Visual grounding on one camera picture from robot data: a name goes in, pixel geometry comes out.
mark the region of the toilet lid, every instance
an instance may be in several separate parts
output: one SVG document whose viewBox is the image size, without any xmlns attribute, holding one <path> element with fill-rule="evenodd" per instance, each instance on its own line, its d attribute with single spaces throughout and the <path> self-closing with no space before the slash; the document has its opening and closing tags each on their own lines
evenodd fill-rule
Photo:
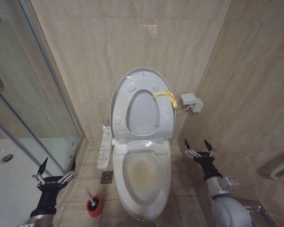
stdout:
<svg viewBox="0 0 284 227">
<path fill-rule="evenodd" d="M 146 68 L 128 72 L 118 83 L 110 105 L 113 136 L 133 140 L 172 136 L 175 110 L 168 96 L 154 94 L 170 91 L 166 80 L 156 71 Z"/>
</svg>

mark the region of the white shower base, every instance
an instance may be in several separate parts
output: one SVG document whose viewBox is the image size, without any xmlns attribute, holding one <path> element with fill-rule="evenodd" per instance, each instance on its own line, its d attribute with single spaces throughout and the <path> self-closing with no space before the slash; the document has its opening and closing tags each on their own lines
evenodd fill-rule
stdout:
<svg viewBox="0 0 284 227">
<path fill-rule="evenodd" d="M 20 141 L 34 155 L 39 152 L 37 156 L 43 158 L 46 156 L 33 139 L 20 139 Z M 56 159 L 64 161 L 62 165 L 68 165 L 77 140 L 74 140 L 73 146 L 69 146 L 71 142 L 69 138 L 46 138 L 41 141 Z M 13 154 L 14 157 L 4 164 L 0 161 L 0 227 L 16 227 L 29 218 L 30 212 L 38 204 L 41 192 L 32 178 L 38 166 L 11 140 L 2 139 L 0 140 L 0 160 L 7 154 Z M 53 174 L 62 174 L 54 167 L 51 169 Z"/>
</svg>

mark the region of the shower enclosure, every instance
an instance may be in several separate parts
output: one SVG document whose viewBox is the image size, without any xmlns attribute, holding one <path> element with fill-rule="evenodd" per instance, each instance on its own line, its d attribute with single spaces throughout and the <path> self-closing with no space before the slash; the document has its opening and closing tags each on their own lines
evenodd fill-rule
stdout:
<svg viewBox="0 0 284 227">
<path fill-rule="evenodd" d="M 0 1 L 0 227 L 24 223 L 40 192 L 32 175 L 63 175 L 84 135 L 26 1 Z"/>
</svg>

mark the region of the bidet control panel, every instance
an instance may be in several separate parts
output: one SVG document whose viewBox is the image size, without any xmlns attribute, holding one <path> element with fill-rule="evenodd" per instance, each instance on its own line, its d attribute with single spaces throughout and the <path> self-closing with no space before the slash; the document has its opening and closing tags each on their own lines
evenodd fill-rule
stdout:
<svg viewBox="0 0 284 227">
<path fill-rule="evenodd" d="M 98 169 L 105 170 L 108 168 L 110 151 L 112 149 L 112 130 L 110 126 L 106 126 L 103 130 L 101 147 L 98 157 Z"/>
</svg>

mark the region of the toilet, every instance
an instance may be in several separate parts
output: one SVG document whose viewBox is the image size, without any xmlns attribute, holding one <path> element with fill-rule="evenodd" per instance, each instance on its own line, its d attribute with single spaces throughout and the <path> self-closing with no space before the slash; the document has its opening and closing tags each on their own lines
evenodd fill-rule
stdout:
<svg viewBox="0 0 284 227">
<path fill-rule="evenodd" d="M 172 94 L 158 72 L 134 69 L 120 80 L 110 104 L 115 183 L 123 207 L 137 220 L 155 219 L 169 198 L 176 112 L 166 92 Z"/>
</svg>

